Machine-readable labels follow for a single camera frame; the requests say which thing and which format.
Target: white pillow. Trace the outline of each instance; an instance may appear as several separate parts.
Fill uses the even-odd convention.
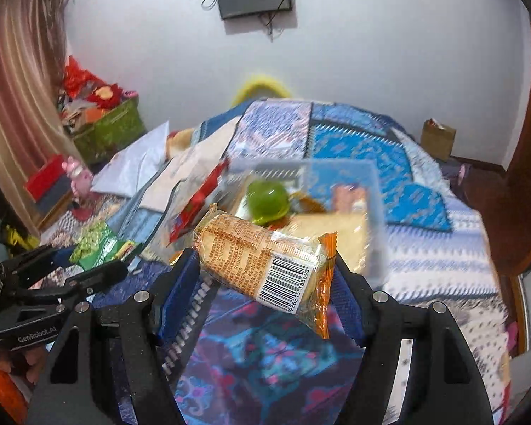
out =
[[[140,137],[118,152],[92,182],[91,190],[131,198],[165,162],[169,122]]]

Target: metal screw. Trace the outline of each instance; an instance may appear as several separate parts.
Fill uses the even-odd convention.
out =
[[[384,303],[384,302],[387,302],[388,299],[389,299],[389,295],[387,295],[385,292],[383,291],[376,291],[374,292],[374,294],[372,294],[372,297],[374,298],[374,300],[376,302],[380,302],[381,304]]]
[[[446,305],[443,302],[433,302],[433,310],[437,313],[446,313]]]
[[[85,302],[79,302],[79,303],[77,303],[77,305],[75,306],[75,310],[77,310],[77,313],[84,313],[84,312],[86,312],[90,307],[91,307],[91,305],[90,305],[89,302],[87,302],[87,301],[85,301]]]
[[[142,302],[145,302],[149,299],[149,292],[148,291],[138,291],[136,294],[133,295],[133,299],[138,302],[139,304]]]

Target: barcode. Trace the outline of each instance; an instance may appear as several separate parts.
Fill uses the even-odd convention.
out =
[[[274,255],[258,302],[287,313],[295,313],[311,269],[280,255]]]

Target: blue gripper pad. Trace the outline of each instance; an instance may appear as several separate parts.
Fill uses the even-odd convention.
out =
[[[165,303],[160,309],[161,325],[157,332],[160,342],[175,338],[179,332],[181,322],[188,311],[189,301],[199,280],[199,274],[199,254],[194,249],[185,249],[171,271],[158,277],[154,283],[152,291],[155,292],[156,297],[152,308],[156,312],[159,310],[154,304],[157,300],[161,300],[162,296],[164,297],[162,292],[166,292],[160,288],[160,283],[167,281],[166,287],[167,289],[170,288]]]
[[[332,279],[331,300],[344,332],[348,337],[354,339],[359,346],[364,346],[365,334],[362,327],[362,312],[338,267],[335,267],[334,278]]]

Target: green storage box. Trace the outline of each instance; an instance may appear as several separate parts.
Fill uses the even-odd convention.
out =
[[[85,125],[74,137],[75,147],[87,165],[110,160],[117,152],[145,134],[137,100],[129,99],[94,124]]]

